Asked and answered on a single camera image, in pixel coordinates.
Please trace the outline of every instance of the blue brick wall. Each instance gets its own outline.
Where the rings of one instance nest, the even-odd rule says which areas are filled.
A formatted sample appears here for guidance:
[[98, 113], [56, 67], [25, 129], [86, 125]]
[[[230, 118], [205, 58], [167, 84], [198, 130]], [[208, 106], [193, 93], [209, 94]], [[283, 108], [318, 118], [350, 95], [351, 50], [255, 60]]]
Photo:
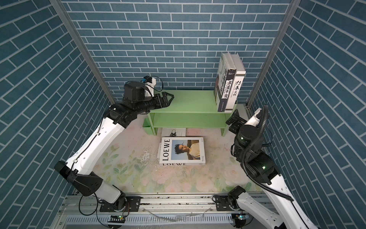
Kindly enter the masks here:
[[244, 103], [290, 0], [63, 1], [117, 100], [126, 81], [157, 75], [169, 89], [213, 90], [222, 52], [247, 75]]
[[49, 227], [108, 100], [48, 0], [0, 2], [0, 228]]
[[271, 155], [321, 228], [366, 228], [365, 12], [302, 0], [253, 105], [269, 104]]

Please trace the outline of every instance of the metal bracket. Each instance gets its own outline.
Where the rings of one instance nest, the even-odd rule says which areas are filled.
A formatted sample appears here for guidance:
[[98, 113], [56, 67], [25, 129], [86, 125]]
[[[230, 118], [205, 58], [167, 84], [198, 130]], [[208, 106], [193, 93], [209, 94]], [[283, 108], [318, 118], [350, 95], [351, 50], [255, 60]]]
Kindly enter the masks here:
[[[141, 197], [140, 196], [126, 196], [126, 199], [127, 199], [126, 206], [130, 207], [130, 212], [137, 212], [140, 207]], [[100, 206], [99, 211], [117, 213], [116, 211], [110, 209], [107, 204]]]
[[229, 205], [228, 196], [214, 195], [212, 199], [216, 203], [217, 211], [232, 211]]

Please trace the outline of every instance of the book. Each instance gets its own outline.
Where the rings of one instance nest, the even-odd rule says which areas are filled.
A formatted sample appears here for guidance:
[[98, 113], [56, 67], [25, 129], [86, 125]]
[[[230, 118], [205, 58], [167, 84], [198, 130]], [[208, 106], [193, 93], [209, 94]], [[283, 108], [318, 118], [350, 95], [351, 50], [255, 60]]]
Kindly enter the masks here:
[[204, 165], [203, 137], [162, 137], [159, 164], [163, 166]]
[[214, 97], [218, 112], [224, 112], [229, 98], [231, 85], [235, 77], [236, 68], [230, 53], [222, 53], [217, 69]]
[[234, 104], [240, 91], [240, 87], [242, 86], [245, 74], [247, 73], [247, 71], [244, 68], [243, 62], [240, 60], [239, 55], [231, 54], [231, 57], [233, 59], [236, 68], [236, 73], [234, 80], [232, 82], [229, 98], [226, 103], [225, 112], [232, 112], [232, 109], [234, 108]]
[[163, 128], [161, 131], [162, 137], [170, 137], [170, 135], [175, 135], [172, 137], [185, 137], [187, 128]]

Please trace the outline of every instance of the black cable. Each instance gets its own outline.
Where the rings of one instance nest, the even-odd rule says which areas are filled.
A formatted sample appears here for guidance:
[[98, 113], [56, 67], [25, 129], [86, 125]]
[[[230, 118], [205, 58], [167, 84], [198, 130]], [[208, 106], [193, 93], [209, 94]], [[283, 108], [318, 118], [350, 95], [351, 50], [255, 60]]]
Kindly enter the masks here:
[[[254, 217], [252, 216], [252, 220], [251, 220], [248, 224], [250, 224], [250, 223], [253, 221], [253, 219], [254, 219]], [[248, 225], [248, 224], [247, 224], [247, 225]]]
[[127, 206], [124, 208], [123, 212], [122, 212], [122, 216], [125, 218], [130, 214], [130, 203], [128, 203], [128, 212], [127, 215], [124, 215], [124, 211], [126, 210]]
[[154, 89], [154, 90], [156, 90], [157, 92], [162, 91], [162, 90], [164, 89], [164, 82], [161, 80], [161, 78], [160, 78], [159, 76], [153, 75], [152, 77], [157, 77], [157, 78], [159, 78], [159, 80], [161, 81], [161, 89], [160, 89], [159, 91], [158, 91], [158, 90], [156, 90], [156, 89]]
[[[99, 135], [99, 131], [100, 131], [100, 128], [102, 127], [103, 119], [104, 118], [102, 118], [102, 120], [100, 121], [99, 128], [98, 128], [98, 132], [95, 134], [94, 138], [90, 141], [89, 145], [81, 152], [81, 154], [79, 154], [74, 160], [78, 160], [79, 157], [88, 149], [88, 147], [94, 141], [95, 137], [97, 137]], [[75, 164], [75, 162], [73, 162], [72, 165], [71, 165], [71, 171], [72, 171], [72, 168], [73, 168], [74, 164]]]
[[309, 229], [309, 227], [306, 225], [305, 221], [302, 219], [301, 215], [299, 214], [299, 212], [297, 211], [295, 205], [293, 202], [291, 202], [292, 206], [294, 207], [295, 211], [297, 212], [297, 214], [299, 215], [301, 221], [305, 224], [306, 228]]
[[269, 142], [269, 143], [263, 143], [262, 144], [262, 147], [268, 147], [268, 146], [271, 146], [272, 145], [272, 141], [273, 141], [273, 134], [272, 134], [272, 132], [271, 132], [271, 130], [269, 129], [269, 127], [268, 126], [266, 126], [267, 127], [267, 130], [270, 132], [270, 134], [271, 134], [271, 141]]
[[[95, 195], [95, 198], [97, 199], [97, 208], [96, 208], [96, 210], [98, 210], [98, 197], [97, 197], [97, 194], [95, 194], [95, 193], [94, 193], [94, 195]], [[110, 228], [108, 225], [104, 225], [104, 224], [102, 224], [102, 222], [99, 220], [99, 218], [98, 218], [98, 211], [95, 211], [95, 214], [96, 214], [96, 216], [97, 216], [97, 220], [98, 220], [98, 222], [99, 222], [101, 225], [103, 225], [103, 226], [105, 226], [105, 227], [107, 227], [107, 228]]]
[[261, 115], [261, 126], [258, 128], [258, 135], [252, 139], [250, 141], [250, 143], [246, 146], [246, 148], [244, 149], [243, 153], [242, 153], [242, 158], [241, 158], [241, 163], [240, 163], [240, 166], [242, 167], [242, 169], [244, 170], [245, 174], [247, 175], [247, 177], [249, 177], [249, 179], [255, 183], [256, 185], [258, 185], [259, 187], [261, 187], [262, 189], [268, 191], [268, 192], [271, 192], [275, 195], [278, 195], [280, 197], [283, 197], [287, 200], [290, 200], [290, 201], [293, 201], [294, 199], [286, 194], [283, 194], [281, 192], [278, 192], [276, 190], [273, 190], [271, 189], [270, 187], [267, 187], [265, 186], [264, 184], [256, 181], [254, 178], [251, 177], [251, 175], [249, 174], [248, 172], [248, 169], [245, 165], [245, 155], [247, 154], [247, 152], [250, 151], [250, 149], [254, 146], [254, 144], [262, 137], [262, 134], [263, 134], [263, 131], [264, 131], [264, 128], [266, 126], [266, 122], [267, 122], [267, 118], [268, 118], [268, 105], [265, 104], [263, 105], [263, 108], [262, 108], [262, 115]]
[[98, 203], [97, 203], [97, 207], [95, 208], [95, 210], [92, 213], [90, 213], [90, 214], [84, 214], [84, 213], [81, 212], [81, 209], [80, 209], [80, 203], [81, 203], [81, 199], [83, 197], [84, 197], [84, 195], [82, 195], [81, 198], [80, 198], [80, 200], [79, 200], [79, 212], [80, 212], [80, 214], [85, 215], [85, 216], [93, 215], [94, 212], [96, 212], [98, 210]]
[[[95, 198], [96, 198], [96, 200], [97, 200], [97, 207], [94, 209], [94, 211], [92, 212], [92, 213], [90, 213], [90, 214], [84, 214], [83, 212], [81, 212], [81, 209], [80, 209], [80, 203], [81, 203], [81, 199], [84, 197], [83, 195], [81, 196], [81, 198], [80, 198], [80, 200], [79, 200], [79, 212], [80, 212], [80, 214], [82, 214], [82, 215], [85, 215], [85, 216], [89, 216], [89, 215], [93, 215], [94, 213], [96, 214], [96, 216], [97, 216], [97, 220], [98, 220], [98, 222], [101, 224], [101, 225], [103, 225], [103, 226], [105, 226], [105, 227], [107, 227], [107, 228], [109, 228], [109, 229], [111, 229], [109, 226], [107, 226], [107, 225], [105, 225], [105, 224], [103, 224], [100, 220], [99, 220], [99, 217], [98, 217], [98, 197], [97, 197], [97, 194], [95, 194], [94, 193], [94, 196], [95, 196]], [[128, 208], [128, 214], [126, 215], [126, 216], [124, 216], [124, 217], [127, 217], [128, 215], [129, 215], [129, 212], [130, 211], [130, 208]]]

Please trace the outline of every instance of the floor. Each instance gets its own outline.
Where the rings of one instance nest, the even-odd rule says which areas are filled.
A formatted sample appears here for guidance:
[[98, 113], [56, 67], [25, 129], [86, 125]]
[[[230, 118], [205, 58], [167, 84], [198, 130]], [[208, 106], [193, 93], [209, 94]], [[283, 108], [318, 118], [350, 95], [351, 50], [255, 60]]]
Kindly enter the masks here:
[[[238, 106], [247, 119], [244, 106]], [[187, 129], [187, 136], [202, 136], [205, 144], [204, 166], [160, 166], [157, 136], [147, 135], [139, 115], [98, 160], [93, 171], [125, 193], [202, 193], [228, 192], [237, 185], [247, 191], [261, 191], [244, 174], [239, 162], [230, 155], [234, 134], [221, 136], [220, 129]]]

